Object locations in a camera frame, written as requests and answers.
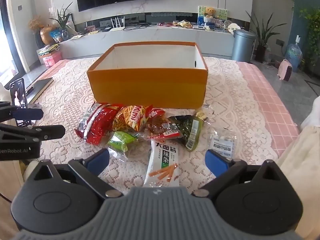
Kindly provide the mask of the grey pedal trash bin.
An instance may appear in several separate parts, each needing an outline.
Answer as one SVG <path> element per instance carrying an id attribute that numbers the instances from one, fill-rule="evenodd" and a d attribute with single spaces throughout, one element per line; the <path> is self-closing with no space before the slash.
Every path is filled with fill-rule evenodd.
<path id="1" fill-rule="evenodd" d="M 255 33 L 242 29 L 234 31 L 232 60 L 250 63 L 256 41 Z"/>

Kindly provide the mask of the red brown meat snack pack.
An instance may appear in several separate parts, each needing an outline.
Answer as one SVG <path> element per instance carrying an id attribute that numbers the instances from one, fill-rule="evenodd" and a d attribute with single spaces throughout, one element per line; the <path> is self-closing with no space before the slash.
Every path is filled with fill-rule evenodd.
<path id="1" fill-rule="evenodd" d="M 178 127 L 165 117 L 165 111 L 154 108 L 149 114 L 146 123 L 145 134 L 147 139 L 167 140 L 182 137 Z"/>

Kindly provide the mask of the clear pack white candies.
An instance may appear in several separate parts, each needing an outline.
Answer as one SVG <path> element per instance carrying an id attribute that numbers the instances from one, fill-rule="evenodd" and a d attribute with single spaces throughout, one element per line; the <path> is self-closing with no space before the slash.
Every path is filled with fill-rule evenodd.
<path id="1" fill-rule="evenodd" d="M 209 149 L 225 158 L 234 157 L 237 136 L 234 131 L 226 128 L 213 127 L 210 132 Z"/>

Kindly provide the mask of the white spicy strips pack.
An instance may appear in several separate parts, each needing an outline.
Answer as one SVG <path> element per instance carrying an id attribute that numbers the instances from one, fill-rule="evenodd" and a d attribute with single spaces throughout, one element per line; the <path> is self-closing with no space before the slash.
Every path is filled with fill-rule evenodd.
<path id="1" fill-rule="evenodd" d="M 178 144 L 170 140 L 151 140 L 144 187 L 179 187 Z"/>

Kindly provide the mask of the white long tv cabinet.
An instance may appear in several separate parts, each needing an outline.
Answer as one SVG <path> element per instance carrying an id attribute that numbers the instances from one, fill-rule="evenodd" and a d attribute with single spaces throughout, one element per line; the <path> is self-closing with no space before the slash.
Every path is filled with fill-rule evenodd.
<path id="1" fill-rule="evenodd" d="M 60 43 L 63 59 L 80 59 L 103 54 L 116 43 L 141 41 L 195 42 L 205 55 L 230 59 L 234 37 L 230 33 L 153 26 L 142 29 L 98 32 Z"/>

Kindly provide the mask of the brown ceramic vase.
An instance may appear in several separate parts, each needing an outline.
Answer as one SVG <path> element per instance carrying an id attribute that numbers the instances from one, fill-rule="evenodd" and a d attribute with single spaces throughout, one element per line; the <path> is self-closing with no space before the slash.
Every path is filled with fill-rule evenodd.
<path id="1" fill-rule="evenodd" d="M 45 44 L 45 45 L 52 45 L 55 43 L 54 39 L 51 37 L 50 33 L 52 31 L 54 31 L 55 29 L 57 29 L 56 26 L 54 25 L 47 25 L 45 27 L 43 27 L 41 30 L 40 30 L 40 36 L 41 36 L 41 39 L 42 39 L 42 42 Z"/>

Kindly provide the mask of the dark green snack pack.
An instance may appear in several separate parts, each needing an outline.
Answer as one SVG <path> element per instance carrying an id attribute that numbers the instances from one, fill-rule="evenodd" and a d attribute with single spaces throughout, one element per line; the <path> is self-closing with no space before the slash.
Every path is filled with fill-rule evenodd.
<path id="1" fill-rule="evenodd" d="M 176 115 L 170 116 L 169 120 L 172 121 L 181 132 L 182 137 L 178 138 L 179 141 L 189 152 L 195 150 L 199 143 L 204 121 L 196 115 Z"/>

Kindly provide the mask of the tall green potted plant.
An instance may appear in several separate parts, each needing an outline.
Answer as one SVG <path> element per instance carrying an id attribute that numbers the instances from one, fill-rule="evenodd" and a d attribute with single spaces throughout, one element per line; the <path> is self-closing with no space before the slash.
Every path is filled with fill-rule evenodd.
<path id="1" fill-rule="evenodd" d="M 257 36 L 258 40 L 258 46 L 256 48 L 256 54 L 255 54 L 255 61 L 258 61 L 260 63 L 263 63 L 266 53 L 266 45 L 270 37 L 279 35 L 279 32 L 274 31 L 274 29 L 287 25 L 287 23 L 281 23 L 277 25 L 270 25 L 273 13 L 269 16 L 268 20 L 265 22 L 264 19 L 261 20 L 261 22 L 258 21 L 257 16 L 255 13 L 249 14 L 246 11 L 246 14 L 249 16 L 253 26 L 254 26 L 254 33 Z"/>

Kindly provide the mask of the orange Mimi snack bag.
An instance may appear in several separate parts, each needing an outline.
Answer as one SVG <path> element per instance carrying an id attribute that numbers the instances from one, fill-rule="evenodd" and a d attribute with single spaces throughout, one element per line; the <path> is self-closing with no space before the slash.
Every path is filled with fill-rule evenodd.
<path id="1" fill-rule="evenodd" d="M 152 105 L 123 107 L 114 117 L 113 131 L 141 131 L 145 127 L 152 109 Z"/>

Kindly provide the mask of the red snack bag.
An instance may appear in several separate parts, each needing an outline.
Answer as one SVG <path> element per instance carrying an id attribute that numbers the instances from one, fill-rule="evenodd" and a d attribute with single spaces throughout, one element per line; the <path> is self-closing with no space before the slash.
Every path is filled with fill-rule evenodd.
<path id="1" fill-rule="evenodd" d="M 86 143 L 98 146 L 112 130 L 113 120 L 122 107 L 121 104 L 94 102 L 80 119 L 76 135 Z"/>

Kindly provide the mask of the dark notebook on table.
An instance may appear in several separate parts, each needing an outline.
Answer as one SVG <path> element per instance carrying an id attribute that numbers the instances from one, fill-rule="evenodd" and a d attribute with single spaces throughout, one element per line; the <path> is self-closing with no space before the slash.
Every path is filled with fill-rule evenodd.
<path id="1" fill-rule="evenodd" d="M 39 98 L 39 96 L 50 86 L 52 82 L 52 77 L 37 80 L 26 92 L 28 105 L 34 103 Z"/>

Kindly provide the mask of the green sausage snack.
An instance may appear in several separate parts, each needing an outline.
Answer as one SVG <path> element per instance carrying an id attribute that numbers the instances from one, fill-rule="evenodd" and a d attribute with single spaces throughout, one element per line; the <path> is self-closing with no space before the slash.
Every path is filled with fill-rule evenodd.
<path id="1" fill-rule="evenodd" d="M 132 149 L 138 142 L 137 138 L 129 133 L 117 131 L 114 132 L 107 143 L 107 149 L 111 156 L 125 162 L 127 161 Z"/>

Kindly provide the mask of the white wifi router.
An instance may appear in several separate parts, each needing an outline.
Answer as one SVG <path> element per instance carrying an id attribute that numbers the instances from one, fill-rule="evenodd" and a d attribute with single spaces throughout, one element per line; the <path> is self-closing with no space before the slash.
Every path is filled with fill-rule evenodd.
<path id="1" fill-rule="evenodd" d="M 112 28 L 110 31 L 122 31 L 125 29 L 125 17 L 115 17 L 111 19 Z"/>

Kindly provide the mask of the trailing green ivy plant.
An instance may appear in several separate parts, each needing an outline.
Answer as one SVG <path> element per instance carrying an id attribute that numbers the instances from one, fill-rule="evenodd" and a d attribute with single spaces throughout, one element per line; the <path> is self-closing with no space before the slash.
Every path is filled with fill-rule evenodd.
<path id="1" fill-rule="evenodd" d="M 307 24 L 305 62 L 310 67 L 316 67 L 319 60 L 319 15 L 319 7 L 299 11 L 299 16 L 304 18 Z"/>

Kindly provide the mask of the orange cardboard box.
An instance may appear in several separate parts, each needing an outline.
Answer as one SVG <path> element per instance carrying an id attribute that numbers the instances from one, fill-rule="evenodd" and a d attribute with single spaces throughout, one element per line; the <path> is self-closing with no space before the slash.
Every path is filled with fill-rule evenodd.
<path id="1" fill-rule="evenodd" d="M 96 102 L 196 109 L 206 94 L 208 67 L 195 42 L 116 43 L 87 70 Z"/>

